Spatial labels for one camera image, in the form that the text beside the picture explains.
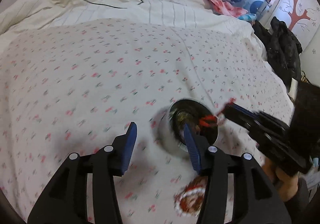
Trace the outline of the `person's right hand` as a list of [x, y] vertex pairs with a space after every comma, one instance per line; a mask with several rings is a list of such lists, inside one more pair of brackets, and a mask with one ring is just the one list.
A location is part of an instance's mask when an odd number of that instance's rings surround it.
[[289, 176], [282, 169], [276, 166], [269, 158], [265, 158], [265, 162], [262, 166], [265, 174], [274, 183], [276, 179], [279, 180], [279, 186], [276, 190], [280, 198], [287, 202], [292, 199], [298, 191], [298, 176]]

